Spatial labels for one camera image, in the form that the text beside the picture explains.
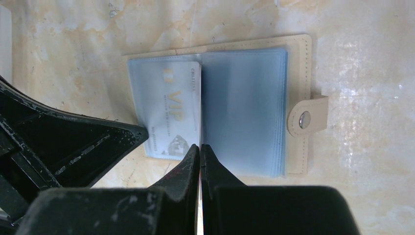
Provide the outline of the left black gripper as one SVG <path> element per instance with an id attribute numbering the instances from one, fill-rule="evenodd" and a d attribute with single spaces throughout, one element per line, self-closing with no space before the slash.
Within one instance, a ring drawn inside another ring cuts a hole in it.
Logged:
<path id="1" fill-rule="evenodd" d="M 46 106 L 0 80 L 0 221 L 18 224 L 41 191 L 93 186 L 149 137 L 143 127 Z"/>

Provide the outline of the beige card holder wallet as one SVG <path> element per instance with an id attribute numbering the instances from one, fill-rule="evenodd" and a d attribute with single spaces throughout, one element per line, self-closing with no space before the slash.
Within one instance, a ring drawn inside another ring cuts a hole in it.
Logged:
<path id="1" fill-rule="evenodd" d="M 201 65 L 201 138 L 236 175 L 307 173 L 309 137 L 327 127 L 328 97 L 311 95 L 307 34 L 125 56 Z"/>

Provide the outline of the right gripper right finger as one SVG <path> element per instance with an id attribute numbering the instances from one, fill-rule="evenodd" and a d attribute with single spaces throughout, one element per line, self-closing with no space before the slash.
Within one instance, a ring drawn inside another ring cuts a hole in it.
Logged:
<path id="1" fill-rule="evenodd" d="M 201 147 L 200 170 L 204 234 L 250 234 L 249 187 L 219 162 L 208 144 Z"/>

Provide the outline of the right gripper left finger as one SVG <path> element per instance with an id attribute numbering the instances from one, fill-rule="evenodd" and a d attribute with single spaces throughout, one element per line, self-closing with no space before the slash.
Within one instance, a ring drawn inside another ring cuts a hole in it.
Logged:
<path id="1" fill-rule="evenodd" d="M 158 193 L 155 235 L 196 234 L 199 174 L 200 150 L 193 144 L 176 167 L 149 187 Z"/>

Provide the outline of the white credit card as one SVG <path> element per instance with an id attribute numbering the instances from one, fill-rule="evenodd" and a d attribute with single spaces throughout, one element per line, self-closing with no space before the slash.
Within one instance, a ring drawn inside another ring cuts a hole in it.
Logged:
<path id="1" fill-rule="evenodd" d="M 148 157 L 182 160 L 201 138 L 201 65 L 196 61 L 128 62 L 139 123 L 149 133 Z"/>

